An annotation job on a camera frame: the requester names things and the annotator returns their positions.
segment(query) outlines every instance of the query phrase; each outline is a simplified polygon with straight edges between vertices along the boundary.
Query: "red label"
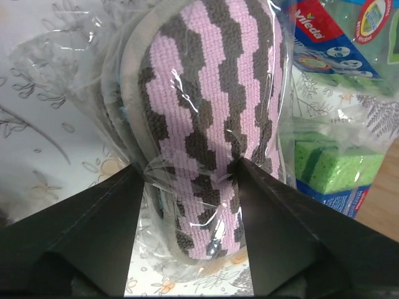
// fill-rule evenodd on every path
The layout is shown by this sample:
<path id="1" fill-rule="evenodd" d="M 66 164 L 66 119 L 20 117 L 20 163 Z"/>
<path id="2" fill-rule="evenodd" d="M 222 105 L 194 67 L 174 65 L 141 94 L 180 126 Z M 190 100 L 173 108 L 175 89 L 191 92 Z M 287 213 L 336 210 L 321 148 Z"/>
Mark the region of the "red label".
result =
<path id="1" fill-rule="evenodd" d="M 392 11 L 392 0 L 367 0 L 356 22 L 355 41 L 367 44 L 380 33 Z"/>
<path id="2" fill-rule="evenodd" d="M 362 206 L 362 203 L 364 201 L 364 199 L 366 198 L 368 193 L 368 190 L 364 190 L 362 196 L 360 196 L 359 202 L 357 203 L 357 205 L 355 206 L 355 211 L 359 211 L 360 207 Z"/>
<path id="3" fill-rule="evenodd" d="M 325 42 L 344 34 L 319 0 L 298 2 L 291 7 L 291 16 L 296 19 L 296 26 L 312 42 Z"/>

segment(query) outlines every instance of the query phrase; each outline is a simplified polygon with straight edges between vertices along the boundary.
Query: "clear plastic bag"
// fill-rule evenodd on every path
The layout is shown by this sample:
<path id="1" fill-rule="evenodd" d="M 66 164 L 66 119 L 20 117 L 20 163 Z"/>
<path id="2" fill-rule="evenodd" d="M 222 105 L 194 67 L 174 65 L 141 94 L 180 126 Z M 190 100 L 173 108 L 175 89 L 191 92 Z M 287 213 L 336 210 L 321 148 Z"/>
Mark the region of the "clear plastic bag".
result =
<path id="1" fill-rule="evenodd" d="M 191 280 L 245 246 L 236 161 L 286 181 L 277 124 L 293 31 L 271 0 L 132 2 L 75 12 L 10 58 L 63 90 L 143 173 L 143 255 Z"/>
<path id="2" fill-rule="evenodd" d="M 352 218 L 390 145 L 366 121 L 367 113 L 353 106 L 312 119 L 293 117 L 293 135 L 281 135 L 284 146 L 294 149 L 297 189 Z"/>
<path id="3" fill-rule="evenodd" d="M 303 0 L 294 7 L 294 65 L 332 88 L 397 94 L 399 2 Z"/>
<path id="4" fill-rule="evenodd" d="M 284 173 L 286 174 L 286 184 L 296 188 L 295 177 L 295 153 L 294 153 L 294 130 L 295 123 L 293 111 L 295 110 L 294 101 L 296 97 L 296 89 L 294 80 L 291 79 L 289 92 L 282 103 L 281 114 L 279 119 L 279 142 L 282 156 L 284 157 Z"/>

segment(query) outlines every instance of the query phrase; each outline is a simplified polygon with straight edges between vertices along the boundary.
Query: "sponge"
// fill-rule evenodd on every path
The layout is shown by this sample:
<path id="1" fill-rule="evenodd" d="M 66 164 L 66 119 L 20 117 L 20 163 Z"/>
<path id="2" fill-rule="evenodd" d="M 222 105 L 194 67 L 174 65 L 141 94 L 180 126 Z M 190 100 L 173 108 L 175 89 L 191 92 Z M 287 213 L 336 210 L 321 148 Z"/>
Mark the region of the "sponge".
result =
<path id="1" fill-rule="evenodd" d="M 322 194 L 351 190 L 373 182 L 383 161 L 382 154 L 366 146 L 345 145 L 346 149 L 342 149 L 336 141 L 327 141 L 328 136 L 325 138 L 296 141 L 298 180 Z"/>

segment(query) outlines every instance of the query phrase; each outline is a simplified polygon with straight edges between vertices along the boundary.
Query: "green sponge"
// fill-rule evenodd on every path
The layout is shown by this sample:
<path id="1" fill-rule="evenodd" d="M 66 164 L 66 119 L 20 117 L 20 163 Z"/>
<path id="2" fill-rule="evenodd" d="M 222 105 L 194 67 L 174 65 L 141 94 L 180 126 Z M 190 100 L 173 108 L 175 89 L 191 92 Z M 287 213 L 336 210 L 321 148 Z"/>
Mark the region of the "green sponge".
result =
<path id="1" fill-rule="evenodd" d="M 333 141 L 332 138 L 315 130 L 317 125 L 325 126 L 325 124 L 296 116 L 292 117 L 292 121 L 288 128 L 284 126 L 286 123 L 282 123 L 279 127 L 281 149 L 286 162 L 291 160 L 292 150 L 298 142 Z"/>
<path id="2" fill-rule="evenodd" d="M 383 155 L 365 146 L 342 149 L 336 141 L 297 141 L 295 169 L 298 180 L 313 190 L 329 194 L 373 182 Z"/>

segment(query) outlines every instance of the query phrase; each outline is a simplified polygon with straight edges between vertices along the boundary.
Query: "vileda package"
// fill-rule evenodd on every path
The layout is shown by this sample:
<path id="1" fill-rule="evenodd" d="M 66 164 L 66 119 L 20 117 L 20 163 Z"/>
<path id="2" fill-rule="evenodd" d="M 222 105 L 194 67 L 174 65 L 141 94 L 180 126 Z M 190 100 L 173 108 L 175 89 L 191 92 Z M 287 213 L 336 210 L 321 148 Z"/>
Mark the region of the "vileda package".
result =
<path id="1" fill-rule="evenodd" d="M 399 79 L 399 1 L 300 0 L 294 65 L 318 82 L 391 97 Z"/>
<path id="2" fill-rule="evenodd" d="M 297 189 L 354 218 L 382 164 L 384 150 L 348 138 L 361 135 L 353 123 L 330 125 L 296 117 L 293 121 L 293 138 L 282 132 L 281 145 L 294 148 Z M 345 136 L 343 130 L 352 133 Z"/>

